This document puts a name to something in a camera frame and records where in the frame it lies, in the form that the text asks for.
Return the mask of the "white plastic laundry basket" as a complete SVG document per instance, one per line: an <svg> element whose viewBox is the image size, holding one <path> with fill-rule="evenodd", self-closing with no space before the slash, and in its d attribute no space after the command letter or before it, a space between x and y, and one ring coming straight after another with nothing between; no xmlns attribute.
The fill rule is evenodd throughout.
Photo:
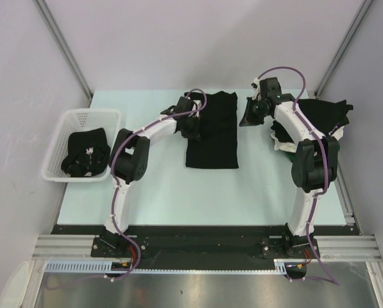
<svg viewBox="0 0 383 308"><path fill-rule="evenodd" d="M49 143L41 170L51 182L100 182L110 174L109 158L121 113L109 108L66 111Z"/></svg>

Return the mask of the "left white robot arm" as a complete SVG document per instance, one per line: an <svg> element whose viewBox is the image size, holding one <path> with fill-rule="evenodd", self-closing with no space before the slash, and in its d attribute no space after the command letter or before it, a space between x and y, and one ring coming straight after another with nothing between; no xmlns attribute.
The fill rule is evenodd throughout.
<svg viewBox="0 0 383 308"><path fill-rule="evenodd" d="M113 256L123 255L130 245L124 234L128 228L130 190L146 173L151 147L176 132L186 139L198 139L200 114L206 105L205 94L202 99L195 100L187 93L178 99L177 104L161 111L150 124L136 131L123 128L117 134L109 161L114 193L105 230L99 236Z"/></svg>

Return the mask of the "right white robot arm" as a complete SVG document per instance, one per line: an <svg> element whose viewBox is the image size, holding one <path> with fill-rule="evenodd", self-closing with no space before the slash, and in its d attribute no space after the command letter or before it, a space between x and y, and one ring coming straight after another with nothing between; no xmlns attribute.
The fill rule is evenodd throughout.
<svg viewBox="0 0 383 308"><path fill-rule="evenodd" d="M284 94L278 78L254 79L254 95L239 126L258 126L271 116L296 146L291 176L297 186L293 213L282 235L282 251L297 257L312 243L318 200L337 176L338 141L320 132L300 109L298 99Z"/></svg>

